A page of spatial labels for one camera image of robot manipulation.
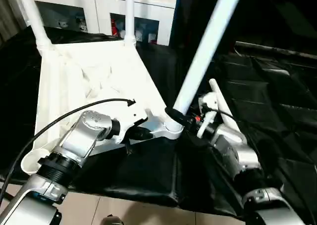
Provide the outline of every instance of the white pole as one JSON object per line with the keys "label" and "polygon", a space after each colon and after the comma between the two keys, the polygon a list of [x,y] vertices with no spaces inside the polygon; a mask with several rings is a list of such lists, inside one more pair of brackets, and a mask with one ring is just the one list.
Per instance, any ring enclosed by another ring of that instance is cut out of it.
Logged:
{"label": "white pole", "polygon": [[21,1],[25,12],[31,22],[31,27],[36,38],[36,45],[38,47],[38,50],[41,52],[43,48],[50,46],[52,43],[46,35],[40,12],[34,0]]}
{"label": "white pole", "polygon": [[136,44],[134,36],[134,0],[125,0],[126,12],[125,12],[125,43]]}
{"label": "white pole", "polygon": [[[186,114],[190,107],[238,2],[239,0],[217,1],[174,104],[174,109],[180,111],[182,114]],[[166,127],[173,132],[182,130],[182,126],[173,120],[167,122]]]}

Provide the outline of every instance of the white tube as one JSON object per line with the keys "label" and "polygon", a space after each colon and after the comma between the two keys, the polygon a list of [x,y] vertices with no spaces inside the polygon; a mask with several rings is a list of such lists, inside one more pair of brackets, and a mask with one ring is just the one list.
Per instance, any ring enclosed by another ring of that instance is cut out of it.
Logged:
{"label": "white tube", "polygon": [[[210,79],[209,80],[209,84],[210,84],[210,87],[212,89],[213,92],[216,93],[216,97],[217,97],[217,103],[218,103],[218,108],[221,110],[221,111],[224,111],[225,113],[228,113],[232,116],[232,113],[230,111],[230,108],[226,102],[226,100],[224,99],[224,96],[216,82],[215,79]],[[231,127],[232,129],[234,130],[237,130],[238,132],[240,132],[240,129],[236,123],[235,120],[233,120],[232,118],[224,115],[224,114],[221,114],[221,117],[222,117],[222,120],[224,122],[224,124],[228,127]]]}
{"label": "white tube", "polygon": [[43,49],[43,47],[50,46],[52,43],[46,35],[40,12],[34,0],[21,1],[25,9],[25,12],[31,22],[31,27],[36,38],[36,44],[38,46],[38,49],[41,50]]}
{"label": "white tube", "polygon": [[[174,104],[174,109],[181,113],[186,114],[190,107],[238,2],[239,0],[217,1]],[[182,128],[182,126],[175,121],[167,122],[166,127],[170,131],[181,130]]]}
{"label": "white tube", "polygon": [[136,44],[134,35],[134,0],[125,0],[125,43]]}

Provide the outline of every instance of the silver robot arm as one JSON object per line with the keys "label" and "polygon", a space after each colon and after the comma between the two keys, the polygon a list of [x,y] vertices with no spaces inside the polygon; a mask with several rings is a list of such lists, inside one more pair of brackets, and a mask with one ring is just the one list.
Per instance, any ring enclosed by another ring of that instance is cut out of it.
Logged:
{"label": "silver robot arm", "polygon": [[97,141],[119,135],[120,123],[107,115],[85,111],[64,135],[51,154],[39,160],[42,165],[30,176],[3,213],[0,225],[57,225],[68,186],[84,165]]}

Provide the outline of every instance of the black cloth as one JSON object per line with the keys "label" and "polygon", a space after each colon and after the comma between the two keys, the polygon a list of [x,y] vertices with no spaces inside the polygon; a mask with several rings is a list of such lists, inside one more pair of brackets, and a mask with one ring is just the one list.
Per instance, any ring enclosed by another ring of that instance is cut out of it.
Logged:
{"label": "black cloth", "polygon": [[[46,32],[55,44],[117,40],[102,34],[52,28],[46,28]],[[137,51],[165,103],[172,106],[186,72],[182,54],[169,47],[148,44],[137,44]],[[34,133],[41,57],[30,28],[0,49],[0,60],[3,177]],[[263,128],[258,130],[238,122],[249,144],[260,152],[266,173],[285,184],[286,197],[309,221],[292,184],[316,213],[317,69],[274,62],[251,57],[215,57],[196,97],[210,91],[208,80],[213,77],[234,116]],[[190,111],[194,112],[196,107],[197,99]],[[120,148],[90,157],[71,189],[197,212],[242,216],[230,181],[217,168],[216,152],[206,143],[183,133],[175,141],[158,138],[133,147],[135,153],[130,155]],[[23,183],[27,178],[17,168],[13,182]]]}

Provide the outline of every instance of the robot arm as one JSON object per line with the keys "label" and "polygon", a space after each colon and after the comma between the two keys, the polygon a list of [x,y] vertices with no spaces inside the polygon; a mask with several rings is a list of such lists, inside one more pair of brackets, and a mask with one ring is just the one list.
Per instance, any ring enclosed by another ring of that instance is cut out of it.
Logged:
{"label": "robot arm", "polygon": [[84,165],[97,141],[120,134],[120,123],[107,115],[85,111],[65,134],[51,154],[39,160],[42,165],[30,176],[3,213],[0,225],[56,225],[67,188]]}
{"label": "robot arm", "polygon": [[214,123],[219,111],[214,92],[199,98],[199,108],[201,115],[195,119],[184,117],[174,109],[167,109],[166,112],[185,129],[207,140],[211,147],[219,151],[223,166],[242,198],[246,224],[304,225],[276,184],[264,175],[256,152],[247,144],[238,126],[226,120],[220,125]]}

